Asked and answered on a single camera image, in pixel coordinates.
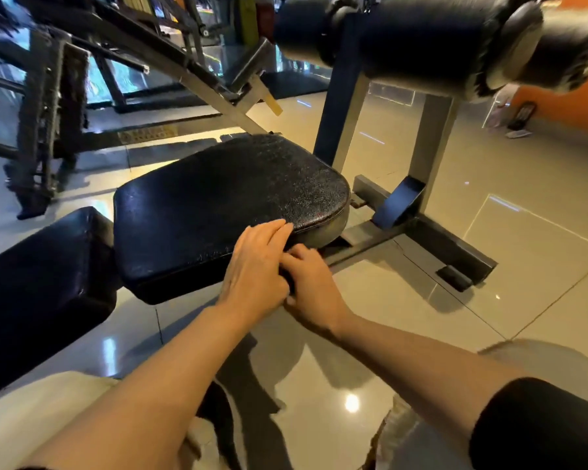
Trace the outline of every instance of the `foam roller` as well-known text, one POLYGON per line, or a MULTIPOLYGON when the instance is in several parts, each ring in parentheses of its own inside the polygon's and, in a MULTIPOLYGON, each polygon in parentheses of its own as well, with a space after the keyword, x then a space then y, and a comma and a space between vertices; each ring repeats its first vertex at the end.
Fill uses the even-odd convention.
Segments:
POLYGON ((276 17, 274 41, 289 59, 330 68, 344 15, 355 11, 355 0, 287 0, 276 17))
POLYGON ((359 53, 377 82, 473 101, 511 80, 509 63, 529 60, 541 25, 533 0, 384 0, 359 53))
POLYGON ((558 93, 579 88, 588 80, 588 10, 547 9, 542 29, 517 81, 558 93))

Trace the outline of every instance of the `wall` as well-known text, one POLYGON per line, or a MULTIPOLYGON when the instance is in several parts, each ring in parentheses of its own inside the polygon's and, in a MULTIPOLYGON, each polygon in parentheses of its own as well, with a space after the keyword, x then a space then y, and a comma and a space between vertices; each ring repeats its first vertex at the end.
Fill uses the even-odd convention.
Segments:
MULTIPOLYGON (((563 0, 560 8, 588 8, 588 0, 563 0)), ((537 117, 588 130, 588 82, 578 90, 557 95, 536 87, 521 87, 514 104, 534 101, 538 104, 537 117)))

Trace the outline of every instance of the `yellow label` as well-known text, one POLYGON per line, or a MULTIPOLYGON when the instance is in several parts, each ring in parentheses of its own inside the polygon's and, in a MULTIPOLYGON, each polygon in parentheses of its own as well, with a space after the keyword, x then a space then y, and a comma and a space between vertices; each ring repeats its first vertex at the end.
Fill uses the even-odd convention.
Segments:
POLYGON ((125 130, 118 132, 120 141, 123 145, 133 143, 142 143, 144 141, 161 140, 162 138, 172 138, 179 135, 179 129, 176 125, 159 125, 155 127, 136 128, 134 130, 125 130))

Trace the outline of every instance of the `black cushion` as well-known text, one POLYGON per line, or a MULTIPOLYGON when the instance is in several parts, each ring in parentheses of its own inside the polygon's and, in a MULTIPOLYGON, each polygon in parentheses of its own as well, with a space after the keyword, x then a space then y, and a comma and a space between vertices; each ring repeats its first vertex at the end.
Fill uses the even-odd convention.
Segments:
POLYGON ((0 254, 0 389, 102 323, 118 284, 113 225, 74 211, 0 254))
POLYGON ((117 189, 120 277, 151 305, 220 282, 248 225, 285 218, 290 243, 321 247, 349 214, 349 184, 295 143, 274 134, 235 138, 117 189))

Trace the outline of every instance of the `left hand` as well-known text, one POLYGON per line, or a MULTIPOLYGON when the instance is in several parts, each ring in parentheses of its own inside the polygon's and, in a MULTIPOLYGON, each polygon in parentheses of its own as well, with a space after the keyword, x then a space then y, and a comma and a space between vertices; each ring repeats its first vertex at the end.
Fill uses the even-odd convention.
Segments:
POLYGON ((291 222, 277 219, 244 230, 233 249, 219 305, 256 322, 283 303, 290 287, 279 275, 279 260, 293 229, 291 222))

